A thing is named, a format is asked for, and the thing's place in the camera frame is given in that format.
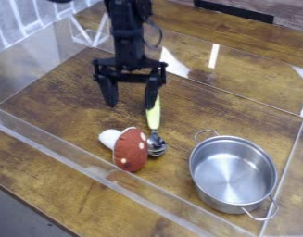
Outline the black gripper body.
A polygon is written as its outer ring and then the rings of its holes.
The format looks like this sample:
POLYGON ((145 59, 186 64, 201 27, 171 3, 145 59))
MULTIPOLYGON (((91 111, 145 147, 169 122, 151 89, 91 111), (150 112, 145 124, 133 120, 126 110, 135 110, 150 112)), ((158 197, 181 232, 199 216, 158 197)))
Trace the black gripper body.
POLYGON ((166 83, 167 64, 145 54, 143 39, 114 39, 114 57, 97 58, 93 61, 94 80, 101 84, 123 82, 147 82, 157 79, 157 84, 166 83))

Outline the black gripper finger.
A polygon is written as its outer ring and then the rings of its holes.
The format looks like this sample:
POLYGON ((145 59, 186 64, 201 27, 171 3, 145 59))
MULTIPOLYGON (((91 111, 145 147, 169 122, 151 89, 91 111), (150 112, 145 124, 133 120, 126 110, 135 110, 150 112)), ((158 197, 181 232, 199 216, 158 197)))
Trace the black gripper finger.
POLYGON ((151 109, 155 105, 159 93, 159 78, 153 76, 146 83, 145 88, 145 107, 151 109))
POLYGON ((115 107, 119 100, 118 81, 105 75, 98 75, 97 82, 101 86, 107 105, 115 107))

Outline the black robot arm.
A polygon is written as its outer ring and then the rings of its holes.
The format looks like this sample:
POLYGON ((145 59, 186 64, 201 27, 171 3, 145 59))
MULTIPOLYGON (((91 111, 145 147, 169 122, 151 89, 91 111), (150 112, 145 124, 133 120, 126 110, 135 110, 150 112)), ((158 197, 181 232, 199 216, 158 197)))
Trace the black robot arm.
POLYGON ((118 82, 145 82, 145 108, 151 109, 166 83, 169 64, 145 54, 147 42, 143 24, 161 28, 150 20, 151 0, 105 0, 111 19, 110 33, 114 37, 115 57, 93 61, 93 79, 98 82, 109 106, 115 107, 119 99, 118 82))

